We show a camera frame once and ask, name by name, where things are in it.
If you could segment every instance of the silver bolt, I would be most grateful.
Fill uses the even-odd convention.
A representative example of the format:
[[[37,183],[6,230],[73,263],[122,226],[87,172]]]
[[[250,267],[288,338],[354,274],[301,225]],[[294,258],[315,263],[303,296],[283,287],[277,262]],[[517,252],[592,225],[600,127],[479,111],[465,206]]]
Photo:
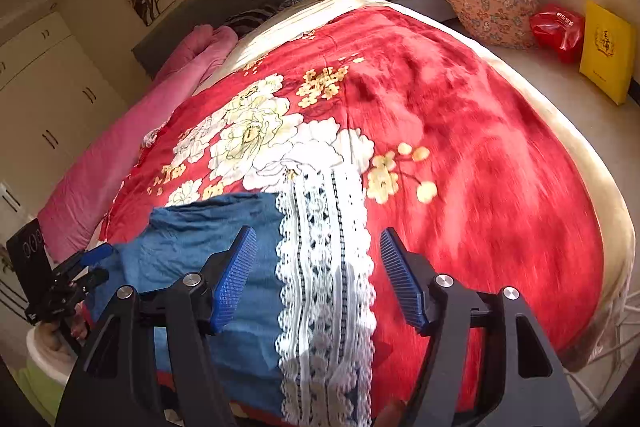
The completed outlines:
[[[200,284],[200,281],[202,281],[202,277],[200,277],[199,273],[188,273],[182,279],[184,285],[190,287],[197,286]]]
[[[446,273],[441,273],[436,277],[436,283],[443,288],[449,288],[450,286],[453,286],[453,277]]]
[[[118,299],[128,299],[133,295],[133,288],[131,286],[120,286],[116,291]]]
[[[504,290],[502,290],[504,296],[507,297],[510,301],[514,301],[518,297],[520,297],[520,292],[516,290],[513,286],[507,286]]]

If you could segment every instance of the yellow gift bag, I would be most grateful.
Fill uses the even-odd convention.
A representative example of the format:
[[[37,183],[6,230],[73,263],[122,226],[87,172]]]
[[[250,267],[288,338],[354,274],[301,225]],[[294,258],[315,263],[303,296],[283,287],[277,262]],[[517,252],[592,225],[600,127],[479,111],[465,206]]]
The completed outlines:
[[[636,56],[636,29],[592,1],[587,1],[580,73],[618,105],[626,99]]]

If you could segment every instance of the red bedspread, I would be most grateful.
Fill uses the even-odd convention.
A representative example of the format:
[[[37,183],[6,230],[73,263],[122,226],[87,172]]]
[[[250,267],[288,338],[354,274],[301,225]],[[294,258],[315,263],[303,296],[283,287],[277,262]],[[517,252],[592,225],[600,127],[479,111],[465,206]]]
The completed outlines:
[[[185,101],[143,152],[103,236],[128,241],[153,206],[274,190],[340,155],[360,164],[369,196],[373,416],[390,397],[408,398],[428,343],[405,325],[380,261],[385,227],[470,288],[517,287],[556,349],[587,325],[602,241],[566,150],[464,44],[386,7],[349,12]],[[478,359],[474,342],[464,407]]]

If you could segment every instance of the hand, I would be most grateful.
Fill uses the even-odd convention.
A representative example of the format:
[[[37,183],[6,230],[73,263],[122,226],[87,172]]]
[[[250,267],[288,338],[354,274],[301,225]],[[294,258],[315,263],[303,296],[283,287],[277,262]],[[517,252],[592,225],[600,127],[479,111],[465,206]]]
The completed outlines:
[[[402,400],[393,399],[378,415],[374,427],[398,427],[404,409],[406,409],[406,404]]]

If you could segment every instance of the floor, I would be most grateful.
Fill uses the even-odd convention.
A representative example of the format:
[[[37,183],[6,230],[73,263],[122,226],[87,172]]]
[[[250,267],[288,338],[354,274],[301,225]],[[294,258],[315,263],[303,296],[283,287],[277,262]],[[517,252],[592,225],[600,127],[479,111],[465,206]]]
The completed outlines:
[[[640,226],[640,107],[628,98],[618,107],[593,83],[578,73],[577,65],[561,64],[547,50],[510,50],[490,46],[492,52],[524,76],[544,94],[577,127],[603,159],[625,198],[631,219]],[[630,293],[640,290],[640,263],[634,266]],[[640,306],[640,296],[629,304]],[[620,339],[624,341],[640,333],[640,314],[627,312]],[[598,399],[604,403],[622,379],[640,337],[620,351],[618,368],[614,357],[601,359],[578,373]],[[584,419],[594,414],[591,402],[570,380],[578,408]]]

